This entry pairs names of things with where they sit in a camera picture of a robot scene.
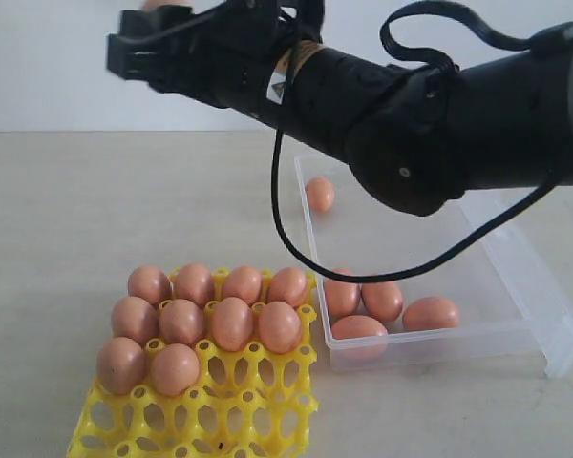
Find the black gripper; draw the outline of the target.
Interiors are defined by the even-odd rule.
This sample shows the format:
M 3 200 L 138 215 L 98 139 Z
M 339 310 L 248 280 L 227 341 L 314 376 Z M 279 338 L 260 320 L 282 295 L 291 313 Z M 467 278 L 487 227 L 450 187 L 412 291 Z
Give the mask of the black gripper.
M 322 45 L 324 4 L 226 1 L 195 14 L 185 6 L 122 10 L 109 34 L 106 70 L 233 109 L 341 162 L 386 152 L 381 111 L 395 72 Z

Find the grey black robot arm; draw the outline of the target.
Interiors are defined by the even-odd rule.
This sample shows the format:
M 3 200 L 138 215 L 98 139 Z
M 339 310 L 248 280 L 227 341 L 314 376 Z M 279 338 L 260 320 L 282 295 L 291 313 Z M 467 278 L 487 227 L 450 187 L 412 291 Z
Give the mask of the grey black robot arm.
M 451 1 L 413 2 L 394 19 L 457 21 L 507 56 L 461 69 L 433 48 L 380 36 L 382 66 L 326 46 L 325 5 L 226 1 L 126 10 L 107 69 L 232 109 L 346 164 L 375 199 L 420 217 L 468 190 L 573 185 L 573 23 L 521 39 Z

